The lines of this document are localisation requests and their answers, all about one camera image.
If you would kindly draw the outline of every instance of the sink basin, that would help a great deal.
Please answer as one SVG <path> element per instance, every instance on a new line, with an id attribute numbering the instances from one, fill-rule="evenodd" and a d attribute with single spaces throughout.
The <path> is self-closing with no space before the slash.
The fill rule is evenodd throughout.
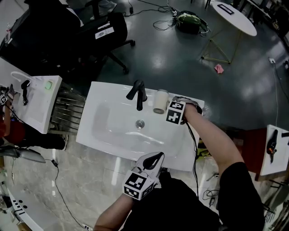
<path id="1" fill-rule="evenodd" d="M 146 89 L 148 99 L 143 110 L 137 111 L 137 94 L 132 101 L 126 98 L 131 88 L 92 82 L 76 141 L 135 161 L 150 152 L 163 152 L 164 167 L 191 171 L 195 152 L 187 126 L 169 123 L 165 114 L 153 112 L 155 90 Z M 193 100 L 203 108 L 203 101 Z M 142 128 L 137 121 L 142 121 Z M 199 135 L 192 130 L 198 140 Z"/>

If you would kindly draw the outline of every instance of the dark green floor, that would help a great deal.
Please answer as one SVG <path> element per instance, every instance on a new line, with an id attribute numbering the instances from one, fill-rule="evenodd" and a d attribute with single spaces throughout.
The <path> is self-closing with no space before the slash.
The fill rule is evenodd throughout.
<path id="1" fill-rule="evenodd" d="M 115 11 L 129 14 L 127 0 L 118 3 Z M 157 7 L 130 0 L 134 12 Z M 166 5 L 166 0 L 151 0 Z M 217 41 L 227 54 L 233 54 L 237 30 L 226 23 L 209 6 L 205 10 L 205 0 L 169 0 L 178 10 L 189 10 L 203 18 L 212 31 L 227 30 Z M 289 76 L 285 73 L 283 62 L 288 58 L 285 47 L 277 34 L 265 24 L 257 25 L 257 36 L 242 36 L 236 57 L 231 65 L 221 64 L 223 74 L 217 74 L 212 61 L 200 60 L 207 37 L 185 34 L 177 28 L 158 31 L 153 22 L 170 20 L 171 13 L 143 12 L 126 18 L 127 39 L 136 41 L 136 46 L 126 45 L 113 51 L 129 68 L 128 75 L 122 68 L 107 59 L 97 81 L 132 85 L 142 79 L 146 88 L 166 89 L 169 92 L 198 98 L 205 101 L 204 115 L 210 121 L 222 126 L 241 129 L 257 129 L 268 124 L 275 125 L 276 99 L 273 66 L 268 57 L 276 60 L 278 75 L 283 88 L 289 94 Z M 277 126 L 289 130 L 289 103 L 277 81 L 279 115 Z"/>

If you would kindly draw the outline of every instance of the pink cloth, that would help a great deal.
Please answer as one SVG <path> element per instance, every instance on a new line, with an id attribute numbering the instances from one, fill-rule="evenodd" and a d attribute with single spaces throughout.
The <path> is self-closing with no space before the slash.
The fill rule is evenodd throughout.
<path id="1" fill-rule="evenodd" d="M 217 71 L 218 74 L 222 74 L 224 72 L 224 69 L 222 68 L 220 64 L 217 64 L 215 66 L 215 70 Z"/>

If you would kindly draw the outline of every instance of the person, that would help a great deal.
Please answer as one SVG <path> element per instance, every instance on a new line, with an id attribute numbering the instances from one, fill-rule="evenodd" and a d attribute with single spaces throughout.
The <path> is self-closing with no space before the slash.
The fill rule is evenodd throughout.
<path id="1" fill-rule="evenodd" d="M 1 117 L 0 121 L 2 144 L 6 140 L 19 147 L 39 146 L 47 149 L 65 150 L 68 136 L 61 137 L 57 134 L 42 134 L 25 123 L 11 121 L 10 106 L 11 102 L 9 100 L 6 101 L 4 120 Z"/>
<path id="2" fill-rule="evenodd" d="M 100 215 L 94 231 L 119 230 L 125 220 L 122 231 L 263 230 L 261 199 L 232 140 L 192 104 L 186 104 L 184 114 L 219 167 L 219 216 L 204 206 L 184 182 L 161 172 L 161 189 L 153 189 L 141 201 L 122 194 Z"/>

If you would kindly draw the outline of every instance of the black faucet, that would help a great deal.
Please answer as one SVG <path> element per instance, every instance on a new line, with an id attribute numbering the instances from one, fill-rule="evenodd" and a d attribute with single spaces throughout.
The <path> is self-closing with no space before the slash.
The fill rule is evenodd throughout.
<path id="1" fill-rule="evenodd" d="M 136 109 L 138 111 L 141 111 L 143 110 L 143 102 L 147 100 L 147 96 L 145 93 L 145 84 L 142 80 L 135 81 L 134 86 L 132 87 L 131 91 L 128 92 L 126 98 L 129 100 L 133 100 L 136 92 L 138 92 Z"/>

